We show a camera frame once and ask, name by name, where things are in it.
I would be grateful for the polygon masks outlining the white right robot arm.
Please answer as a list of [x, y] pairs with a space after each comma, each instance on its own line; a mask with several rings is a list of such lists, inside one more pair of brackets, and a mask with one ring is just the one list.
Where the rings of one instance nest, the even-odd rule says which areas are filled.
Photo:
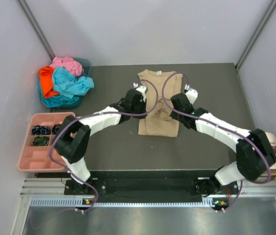
[[263, 130], [251, 131], [231, 125], [203, 108], [195, 109], [192, 100], [186, 93], [172, 96], [171, 117], [188, 129], [213, 137], [236, 154], [236, 160], [220, 168], [209, 182], [214, 193], [222, 193], [234, 181], [255, 181], [263, 173], [271, 175], [270, 167], [276, 163], [276, 155]]

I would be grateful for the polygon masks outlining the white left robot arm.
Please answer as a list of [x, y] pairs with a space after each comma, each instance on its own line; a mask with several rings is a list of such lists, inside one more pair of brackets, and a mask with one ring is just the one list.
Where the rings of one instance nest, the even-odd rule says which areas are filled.
[[84, 155], [89, 138], [95, 133], [114, 125], [121, 124], [131, 117], [146, 117], [146, 90], [145, 86], [130, 89], [119, 102], [107, 106], [90, 117], [77, 119], [67, 116], [56, 134], [57, 140], [54, 149], [61, 156], [76, 181], [75, 188], [81, 194], [91, 191], [91, 174], [88, 170]]

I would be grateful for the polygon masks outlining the beige t shirt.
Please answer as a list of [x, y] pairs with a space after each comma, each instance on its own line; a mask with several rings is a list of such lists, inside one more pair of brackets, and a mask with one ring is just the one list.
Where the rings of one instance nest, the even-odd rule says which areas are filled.
[[142, 136], [163, 136], [176, 138], [179, 122], [170, 117], [171, 97], [181, 92], [182, 74], [144, 70], [138, 73], [146, 86], [146, 111], [149, 114], [139, 121], [138, 134]]

